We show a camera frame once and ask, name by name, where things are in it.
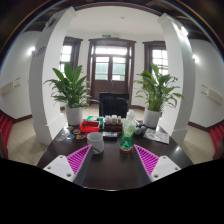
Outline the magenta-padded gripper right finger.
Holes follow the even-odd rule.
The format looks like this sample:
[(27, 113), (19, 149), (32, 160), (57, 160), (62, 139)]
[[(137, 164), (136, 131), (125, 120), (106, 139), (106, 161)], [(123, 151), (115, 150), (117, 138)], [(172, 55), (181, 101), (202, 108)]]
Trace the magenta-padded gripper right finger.
[(140, 169), (143, 184), (155, 182), (180, 170), (169, 157), (157, 156), (147, 149), (134, 145), (133, 155)]

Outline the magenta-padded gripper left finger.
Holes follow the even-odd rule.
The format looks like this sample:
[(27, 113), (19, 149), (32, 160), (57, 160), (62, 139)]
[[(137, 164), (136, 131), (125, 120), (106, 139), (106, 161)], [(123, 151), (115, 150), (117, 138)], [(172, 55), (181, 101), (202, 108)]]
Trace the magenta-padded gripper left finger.
[(93, 147), (87, 145), (68, 156), (57, 156), (44, 167), (44, 170), (81, 186), (85, 179), (92, 156)]

